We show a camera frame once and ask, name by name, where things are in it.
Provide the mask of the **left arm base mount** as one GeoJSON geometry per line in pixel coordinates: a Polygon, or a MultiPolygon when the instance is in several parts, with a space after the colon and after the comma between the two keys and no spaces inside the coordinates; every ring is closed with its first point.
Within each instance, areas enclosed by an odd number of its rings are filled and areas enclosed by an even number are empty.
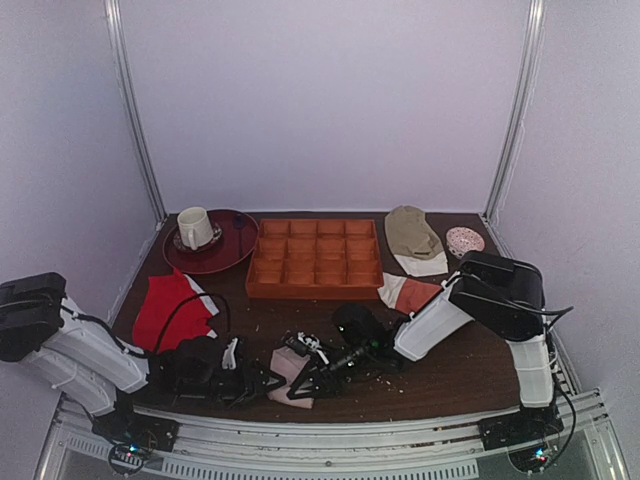
{"type": "Polygon", "coordinates": [[[158,453],[171,453],[177,440],[177,421],[136,412],[87,413],[93,434],[110,445],[109,467],[125,478],[139,473],[158,453]]]}

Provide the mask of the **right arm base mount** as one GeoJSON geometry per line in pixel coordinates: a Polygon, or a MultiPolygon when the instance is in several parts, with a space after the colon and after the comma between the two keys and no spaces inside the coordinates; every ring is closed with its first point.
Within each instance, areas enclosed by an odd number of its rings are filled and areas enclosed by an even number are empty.
{"type": "Polygon", "coordinates": [[[542,473],[560,451],[550,437],[559,441],[564,424],[556,406],[520,407],[514,413],[480,420],[478,430],[485,451],[505,449],[511,465],[531,475],[542,473]]]}

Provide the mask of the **mauve underwear white waistband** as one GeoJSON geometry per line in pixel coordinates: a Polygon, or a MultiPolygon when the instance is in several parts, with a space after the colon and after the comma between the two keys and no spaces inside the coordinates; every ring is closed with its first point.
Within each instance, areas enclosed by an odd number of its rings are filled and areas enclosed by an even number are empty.
{"type": "Polygon", "coordinates": [[[271,401],[296,408],[310,410],[313,407],[314,400],[311,398],[291,400],[287,393],[297,376],[301,373],[304,366],[309,361],[309,356],[300,356],[289,347],[283,346],[276,349],[272,353],[270,369],[283,376],[286,383],[283,387],[275,389],[268,393],[271,401]]]}

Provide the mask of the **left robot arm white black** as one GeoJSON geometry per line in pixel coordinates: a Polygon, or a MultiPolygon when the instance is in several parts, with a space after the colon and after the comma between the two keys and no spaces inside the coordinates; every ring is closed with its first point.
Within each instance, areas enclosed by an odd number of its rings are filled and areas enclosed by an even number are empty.
{"type": "Polygon", "coordinates": [[[28,366],[94,417],[120,409],[124,398],[204,398],[234,407],[285,386],[282,375],[245,359],[244,346],[241,337],[206,334],[144,349],[82,312],[56,272],[1,286],[2,362],[28,366]]]}

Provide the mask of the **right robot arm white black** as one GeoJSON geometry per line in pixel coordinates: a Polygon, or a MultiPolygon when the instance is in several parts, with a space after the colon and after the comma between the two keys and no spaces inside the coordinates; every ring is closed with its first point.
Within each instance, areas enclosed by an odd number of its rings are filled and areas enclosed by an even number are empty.
{"type": "Polygon", "coordinates": [[[324,346],[299,333],[285,344],[309,359],[292,381],[290,400],[338,395],[348,371],[371,364],[399,372],[418,362],[463,326],[476,322],[504,340],[511,351],[524,409],[545,409],[554,401],[554,377],[547,344],[543,281],[531,264],[472,251],[442,284],[435,297],[416,313],[387,329],[367,307],[347,303],[331,320],[345,344],[324,346]]]}

